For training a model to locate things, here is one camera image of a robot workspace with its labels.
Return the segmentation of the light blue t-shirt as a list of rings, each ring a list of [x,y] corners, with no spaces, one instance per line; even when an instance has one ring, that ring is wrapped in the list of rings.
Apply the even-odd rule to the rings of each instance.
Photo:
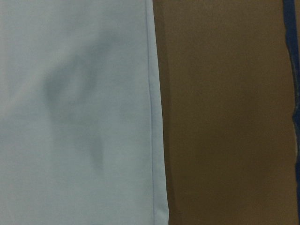
[[[1,1],[0,222],[168,224],[151,0]]]

